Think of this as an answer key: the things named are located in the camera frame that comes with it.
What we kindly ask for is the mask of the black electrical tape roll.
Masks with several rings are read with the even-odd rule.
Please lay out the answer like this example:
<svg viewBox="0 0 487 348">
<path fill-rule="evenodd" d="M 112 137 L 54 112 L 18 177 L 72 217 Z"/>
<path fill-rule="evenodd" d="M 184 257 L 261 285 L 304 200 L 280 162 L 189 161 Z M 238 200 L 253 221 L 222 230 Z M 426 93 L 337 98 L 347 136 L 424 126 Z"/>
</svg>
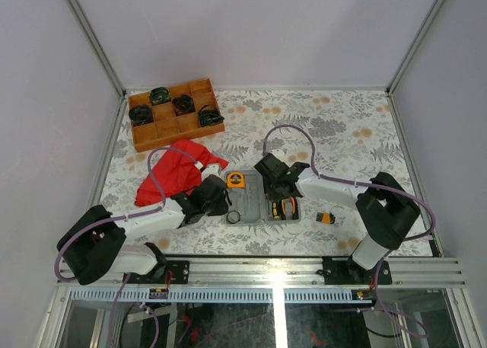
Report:
<svg viewBox="0 0 487 348">
<path fill-rule="evenodd" d="M 226 221 L 230 225 L 237 224 L 240 221 L 240 213 L 237 210 L 232 210 L 226 215 Z"/>
</svg>

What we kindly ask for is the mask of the grey plastic tool case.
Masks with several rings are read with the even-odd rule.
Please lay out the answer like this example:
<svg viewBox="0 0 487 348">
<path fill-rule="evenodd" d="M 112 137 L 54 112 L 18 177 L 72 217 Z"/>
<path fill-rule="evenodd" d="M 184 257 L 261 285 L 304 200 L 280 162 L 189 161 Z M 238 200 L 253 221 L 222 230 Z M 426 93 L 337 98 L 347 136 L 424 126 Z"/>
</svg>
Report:
<svg viewBox="0 0 487 348">
<path fill-rule="evenodd" d="M 227 183 L 227 175 L 233 171 L 224 173 L 224 180 Z M 230 189 L 228 191 L 229 211 L 223 216 L 223 221 L 229 226 L 261 226 L 261 225 L 287 225 L 298 223 L 301 220 L 301 213 L 298 204 L 297 220 L 273 219 L 270 214 L 271 201 L 265 194 L 262 176 L 255 170 L 239 170 L 244 176 L 246 187 L 244 189 Z M 237 210 L 240 213 L 240 221 L 230 225 L 226 221 L 226 215 Z"/>
</svg>

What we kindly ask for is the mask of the orange handled pliers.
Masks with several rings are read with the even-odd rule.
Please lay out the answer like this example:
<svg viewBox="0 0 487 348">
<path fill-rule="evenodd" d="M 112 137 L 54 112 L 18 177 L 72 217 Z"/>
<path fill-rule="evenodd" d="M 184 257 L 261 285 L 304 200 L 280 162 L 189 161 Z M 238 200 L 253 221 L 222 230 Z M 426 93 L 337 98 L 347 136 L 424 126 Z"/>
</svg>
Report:
<svg viewBox="0 0 487 348">
<path fill-rule="evenodd" d="M 297 220 L 298 219 L 298 204 L 296 199 L 293 196 L 290 196 L 285 201 L 285 209 L 286 209 L 286 220 Z"/>
</svg>

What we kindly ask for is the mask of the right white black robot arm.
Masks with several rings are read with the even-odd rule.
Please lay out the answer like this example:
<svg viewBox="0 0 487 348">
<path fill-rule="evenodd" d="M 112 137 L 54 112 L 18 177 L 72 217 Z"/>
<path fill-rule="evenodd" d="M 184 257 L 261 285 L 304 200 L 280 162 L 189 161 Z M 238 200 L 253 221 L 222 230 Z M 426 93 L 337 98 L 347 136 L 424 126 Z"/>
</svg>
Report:
<svg viewBox="0 0 487 348">
<path fill-rule="evenodd" d="M 361 185 L 349 179 L 326 177 L 304 162 L 288 166 L 271 153 L 264 155 L 255 169 L 274 202 L 290 197 L 326 200 L 360 215 L 367 234 L 352 252 L 346 269 L 356 283 L 373 276 L 380 259 L 399 248 L 420 216 L 415 200 L 384 172 Z"/>
</svg>

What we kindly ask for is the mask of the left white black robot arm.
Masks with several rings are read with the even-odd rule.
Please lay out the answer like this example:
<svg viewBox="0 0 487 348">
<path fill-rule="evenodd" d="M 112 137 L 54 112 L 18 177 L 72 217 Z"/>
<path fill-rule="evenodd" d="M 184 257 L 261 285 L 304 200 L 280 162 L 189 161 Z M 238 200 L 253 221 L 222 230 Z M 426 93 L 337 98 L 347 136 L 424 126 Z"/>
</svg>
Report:
<svg viewBox="0 0 487 348">
<path fill-rule="evenodd" d="M 93 206 L 58 241 L 56 278 L 82 286 L 108 273 L 123 273 L 129 283 L 168 281 L 175 273 L 159 247 L 150 241 L 130 245 L 128 240 L 175 230 L 227 211 L 227 184 L 214 174 L 190 193 L 175 194 L 134 213 L 115 216 L 102 205 Z"/>
</svg>

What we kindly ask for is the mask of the orange tape measure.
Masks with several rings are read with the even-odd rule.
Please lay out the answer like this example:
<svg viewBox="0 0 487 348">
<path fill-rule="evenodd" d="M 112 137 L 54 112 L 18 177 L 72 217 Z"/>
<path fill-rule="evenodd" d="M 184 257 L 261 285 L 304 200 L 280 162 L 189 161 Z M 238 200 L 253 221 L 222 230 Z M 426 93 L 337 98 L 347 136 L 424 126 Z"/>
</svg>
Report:
<svg viewBox="0 0 487 348">
<path fill-rule="evenodd" d="M 246 187 L 245 176 L 239 171 L 233 171 L 227 175 L 227 186 L 230 189 L 244 189 Z"/>
</svg>

